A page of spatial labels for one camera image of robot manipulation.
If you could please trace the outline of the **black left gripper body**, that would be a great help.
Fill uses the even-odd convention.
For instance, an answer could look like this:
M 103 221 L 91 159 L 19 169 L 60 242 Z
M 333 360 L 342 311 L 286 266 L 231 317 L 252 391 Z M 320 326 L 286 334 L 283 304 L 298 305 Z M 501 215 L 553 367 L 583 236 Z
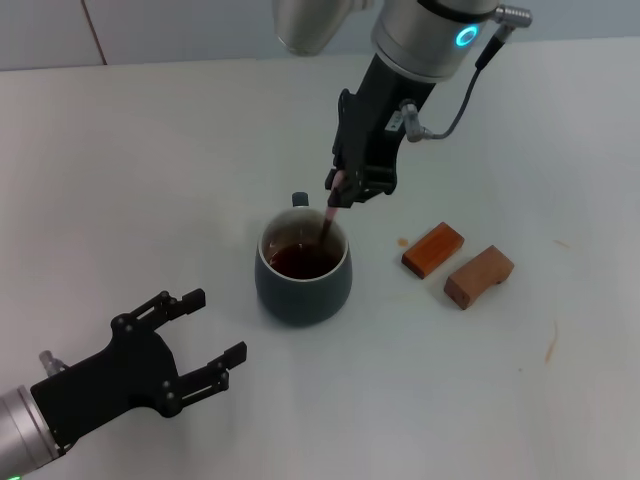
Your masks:
M 72 445 L 135 408 L 165 418 L 182 411 L 174 357 L 156 332 L 177 317 L 155 312 L 119 318 L 103 350 L 31 387 L 57 445 Z

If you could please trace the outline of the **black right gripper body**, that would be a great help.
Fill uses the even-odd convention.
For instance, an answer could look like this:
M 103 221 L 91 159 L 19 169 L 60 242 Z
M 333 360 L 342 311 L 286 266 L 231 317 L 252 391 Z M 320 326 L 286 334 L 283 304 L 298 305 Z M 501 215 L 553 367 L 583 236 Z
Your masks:
M 375 55 L 356 92 L 343 90 L 338 102 L 338 131 L 334 141 L 333 164 L 338 169 L 358 166 L 396 170 L 403 126 L 389 122 L 404 100 L 422 107 L 435 88 L 407 78 Z

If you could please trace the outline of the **pink handled metal spoon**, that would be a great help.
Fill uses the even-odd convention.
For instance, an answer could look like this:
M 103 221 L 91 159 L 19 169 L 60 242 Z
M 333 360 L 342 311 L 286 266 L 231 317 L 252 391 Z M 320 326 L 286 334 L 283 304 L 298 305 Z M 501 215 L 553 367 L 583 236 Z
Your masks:
M 327 207 L 318 239 L 318 246 L 321 249 L 326 248 L 329 233 L 333 226 L 335 217 L 340 209 L 340 192 L 339 187 L 344 181 L 346 173 L 344 170 L 332 170 L 329 175 L 330 193 L 327 200 Z

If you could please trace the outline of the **dark grey ceramic cup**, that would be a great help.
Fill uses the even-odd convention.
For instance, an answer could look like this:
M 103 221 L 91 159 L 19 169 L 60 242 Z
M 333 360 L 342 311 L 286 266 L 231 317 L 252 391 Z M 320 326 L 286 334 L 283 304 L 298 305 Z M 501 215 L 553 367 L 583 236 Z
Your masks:
M 306 327 L 334 316 L 349 298 L 353 269 L 349 241 L 337 223 L 309 206 L 308 194 L 291 195 L 258 237 L 254 279 L 258 298 L 278 321 Z

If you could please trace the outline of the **left gripper silver connector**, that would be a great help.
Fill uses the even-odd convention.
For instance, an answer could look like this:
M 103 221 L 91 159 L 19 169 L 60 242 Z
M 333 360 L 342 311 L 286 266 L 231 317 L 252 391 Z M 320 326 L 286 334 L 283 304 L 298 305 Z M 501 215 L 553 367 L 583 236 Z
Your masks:
M 39 354 L 39 360 L 48 377 L 52 377 L 68 368 L 62 360 L 56 358 L 49 350 L 42 351 Z

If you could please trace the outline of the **reddish brown wooden block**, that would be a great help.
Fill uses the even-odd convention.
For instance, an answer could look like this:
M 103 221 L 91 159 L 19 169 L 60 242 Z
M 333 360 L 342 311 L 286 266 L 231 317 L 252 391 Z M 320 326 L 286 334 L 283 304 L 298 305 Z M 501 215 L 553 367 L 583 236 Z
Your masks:
M 424 279 L 455 254 L 464 237 L 441 222 L 404 252 L 401 263 L 418 278 Z

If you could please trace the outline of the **light arched wooden block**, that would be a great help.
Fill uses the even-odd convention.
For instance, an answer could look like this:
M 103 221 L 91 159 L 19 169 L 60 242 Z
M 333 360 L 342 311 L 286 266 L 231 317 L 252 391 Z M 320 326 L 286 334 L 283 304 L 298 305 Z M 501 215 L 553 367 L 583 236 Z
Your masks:
M 448 276 L 444 293 L 461 309 L 468 309 L 487 289 L 506 281 L 514 263 L 494 245 Z

